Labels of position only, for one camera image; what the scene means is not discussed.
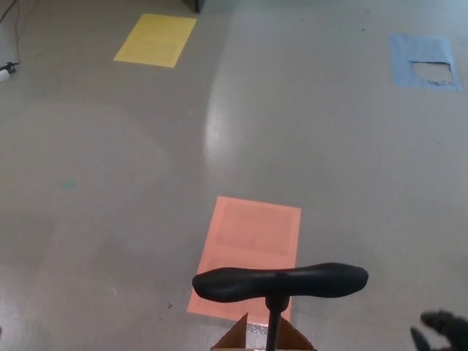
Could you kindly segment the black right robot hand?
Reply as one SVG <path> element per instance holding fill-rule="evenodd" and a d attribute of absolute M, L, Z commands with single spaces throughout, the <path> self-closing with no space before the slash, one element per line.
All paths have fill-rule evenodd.
<path fill-rule="evenodd" d="M 440 336 L 444 336 L 449 345 L 438 350 L 467 351 L 467 319 L 445 310 L 428 311 L 420 316 L 420 321 Z M 410 328 L 410 334 L 416 350 L 436 350 L 423 333 L 416 327 Z"/>

